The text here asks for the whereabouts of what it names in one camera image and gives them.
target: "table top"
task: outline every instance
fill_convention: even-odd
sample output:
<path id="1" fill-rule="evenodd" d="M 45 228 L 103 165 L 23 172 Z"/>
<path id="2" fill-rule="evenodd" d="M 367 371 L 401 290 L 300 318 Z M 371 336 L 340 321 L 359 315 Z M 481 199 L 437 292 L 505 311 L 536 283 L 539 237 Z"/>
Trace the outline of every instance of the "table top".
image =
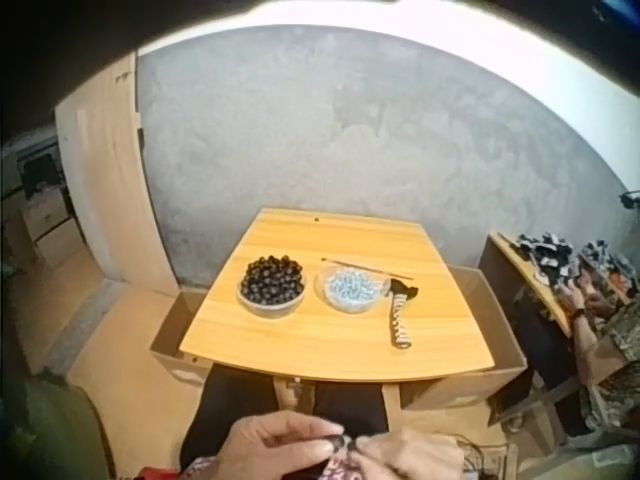
<path id="1" fill-rule="evenodd" d="M 529 286 L 533 289 L 536 295 L 540 298 L 544 306 L 549 310 L 551 316 L 556 320 L 558 326 L 562 329 L 567 337 L 572 336 L 571 321 L 567 317 L 566 312 L 562 309 L 560 304 L 556 301 L 555 295 L 551 288 L 547 285 L 540 283 L 535 279 L 536 268 L 529 261 L 525 261 L 513 251 L 509 242 L 505 240 L 498 233 L 490 233 L 489 238 L 493 244 L 500 249 L 505 257 L 513 264 L 520 272 L 522 277 L 526 280 Z"/>
<path id="2" fill-rule="evenodd" d="M 236 298 L 247 264 L 288 255 L 303 266 L 305 296 L 292 314 L 267 320 Z M 402 314 L 413 346 L 391 344 L 390 299 L 340 313 L 316 295 L 323 257 L 406 275 L 420 292 Z M 238 368 L 329 381 L 397 382 L 490 368 L 491 353 L 440 254 L 415 223 L 263 209 L 227 260 L 180 349 Z"/>

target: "finger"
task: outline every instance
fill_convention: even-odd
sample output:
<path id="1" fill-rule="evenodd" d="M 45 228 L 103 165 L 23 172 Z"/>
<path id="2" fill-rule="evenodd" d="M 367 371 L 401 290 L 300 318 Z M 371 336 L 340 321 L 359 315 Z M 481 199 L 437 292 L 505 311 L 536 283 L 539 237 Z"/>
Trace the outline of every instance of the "finger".
<path id="1" fill-rule="evenodd" d="M 250 428 L 263 440 L 273 437 L 312 439 L 340 435 L 344 431 L 341 425 L 290 410 L 252 417 Z"/>
<path id="2" fill-rule="evenodd" d="M 558 285 L 558 293 L 560 295 L 571 295 L 571 290 L 566 285 Z"/>
<path id="3" fill-rule="evenodd" d="M 333 444 L 328 440 L 308 440 L 269 448 L 266 453 L 265 471 L 278 475 L 313 467 L 333 455 Z"/>
<path id="4" fill-rule="evenodd" d="M 362 476 L 367 480 L 400 480 L 392 470 L 369 457 L 353 452 L 351 459 L 360 467 Z"/>
<path id="5" fill-rule="evenodd" d="M 412 480 L 458 478 L 464 453 L 448 435 L 423 435 L 412 430 L 359 438 L 360 452 Z"/>

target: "person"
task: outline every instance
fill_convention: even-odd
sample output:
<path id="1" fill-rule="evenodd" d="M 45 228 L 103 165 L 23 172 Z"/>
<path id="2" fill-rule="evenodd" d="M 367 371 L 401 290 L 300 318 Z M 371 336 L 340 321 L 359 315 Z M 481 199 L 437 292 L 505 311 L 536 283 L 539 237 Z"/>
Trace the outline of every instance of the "person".
<path id="1" fill-rule="evenodd" d="M 555 404 L 567 435 L 581 437 L 605 425 L 624 426 L 640 407 L 640 303 L 634 300 L 616 308 L 596 290 L 586 271 L 575 283 L 560 287 L 557 296 L 571 319 L 572 345 L 557 325 L 533 318 L 531 304 L 525 302 L 513 330 L 530 369 L 505 390 L 502 407 L 527 396 L 534 370 L 547 389 L 578 375 L 600 394 L 606 418 L 582 389 Z M 521 417 L 516 417 L 508 427 L 515 431 L 521 425 Z"/>
<path id="2" fill-rule="evenodd" d="M 640 303 L 632 300 L 616 308 L 596 291 L 586 272 L 578 284 L 565 287 L 560 300 L 572 312 L 578 376 L 598 391 L 606 418 L 586 391 L 581 391 L 581 412 L 590 430 L 605 424 L 621 427 L 640 407 Z"/>
<path id="3" fill-rule="evenodd" d="M 452 437 L 389 433 L 380 385 L 319 382 L 313 415 L 277 410 L 271 377 L 215 365 L 182 444 L 180 479 L 321 478 L 336 453 L 328 438 L 343 434 L 356 438 L 349 455 L 359 468 L 344 480 L 461 478 Z"/>

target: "black pants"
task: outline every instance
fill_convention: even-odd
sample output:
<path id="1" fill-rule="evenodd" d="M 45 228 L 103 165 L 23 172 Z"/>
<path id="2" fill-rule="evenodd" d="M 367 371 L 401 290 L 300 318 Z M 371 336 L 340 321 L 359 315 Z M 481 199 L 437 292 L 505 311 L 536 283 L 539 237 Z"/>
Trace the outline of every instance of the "black pants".
<path id="1" fill-rule="evenodd" d="M 512 324 L 513 332 L 529 368 L 500 393 L 502 409 L 524 400 L 529 395 L 534 371 L 545 387 L 551 390 L 577 373 L 570 342 L 555 322 L 539 317 L 531 308 L 524 308 Z M 572 437 L 589 433 L 580 411 L 578 392 L 555 404 L 563 429 Z"/>
<path id="2" fill-rule="evenodd" d="M 182 470 L 198 457 L 216 455 L 237 420 L 277 410 L 272 377 L 215 365 L 182 444 Z M 343 425 L 353 438 L 389 430 L 382 388 L 376 384 L 319 382 L 313 414 Z M 319 475 L 322 468 L 319 465 L 291 478 Z"/>

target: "cardboard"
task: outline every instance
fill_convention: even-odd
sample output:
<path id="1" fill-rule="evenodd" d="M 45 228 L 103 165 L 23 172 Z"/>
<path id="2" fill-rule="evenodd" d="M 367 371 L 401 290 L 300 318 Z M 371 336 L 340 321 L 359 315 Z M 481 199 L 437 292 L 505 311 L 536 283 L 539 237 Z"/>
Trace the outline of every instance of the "cardboard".
<path id="1" fill-rule="evenodd" d="M 180 343 L 204 300 L 204 292 L 183 291 L 178 295 L 151 344 L 151 353 L 178 380 L 202 386 L 211 370 L 210 360 L 187 355 Z"/>
<path id="2" fill-rule="evenodd" d="M 82 237 L 76 221 L 71 218 L 36 242 L 36 250 L 51 268 L 56 268 L 82 249 Z"/>
<path id="3" fill-rule="evenodd" d="M 7 257 L 12 267 L 27 270 L 38 260 L 22 215 L 17 213 L 4 222 L 4 237 L 9 247 Z"/>
<path id="4" fill-rule="evenodd" d="M 462 407 L 482 402 L 527 368 L 527 360 L 482 272 L 452 266 L 449 271 L 478 322 L 495 366 L 442 379 L 402 384 L 402 404 L 410 410 Z"/>
<path id="5" fill-rule="evenodd" d="M 69 218 L 67 206 L 59 188 L 51 188 L 35 195 L 22 208 L 22 215 L 29 235 L 34 241 Z"/>

